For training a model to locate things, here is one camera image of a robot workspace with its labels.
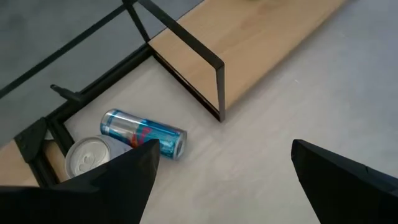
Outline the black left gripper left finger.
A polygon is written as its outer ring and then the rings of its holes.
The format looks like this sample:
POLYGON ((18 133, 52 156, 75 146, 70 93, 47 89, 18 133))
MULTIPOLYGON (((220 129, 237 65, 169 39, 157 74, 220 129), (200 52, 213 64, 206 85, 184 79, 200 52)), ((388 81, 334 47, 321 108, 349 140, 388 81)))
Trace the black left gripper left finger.
POLYGON ((70 179, 83 196, 73 223, 139 223, 153 188, 160 159, 159 140, 150 140, 109 162, 70 179))

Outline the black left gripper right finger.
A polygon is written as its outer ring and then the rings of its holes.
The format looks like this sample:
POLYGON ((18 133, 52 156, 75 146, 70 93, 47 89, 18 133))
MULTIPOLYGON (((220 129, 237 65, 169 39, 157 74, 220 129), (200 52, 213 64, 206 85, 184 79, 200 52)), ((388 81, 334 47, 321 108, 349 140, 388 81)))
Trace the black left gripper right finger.
POLYGON ((302 139, 291 160, 320 223, 397 223, 397 178, 302 139))

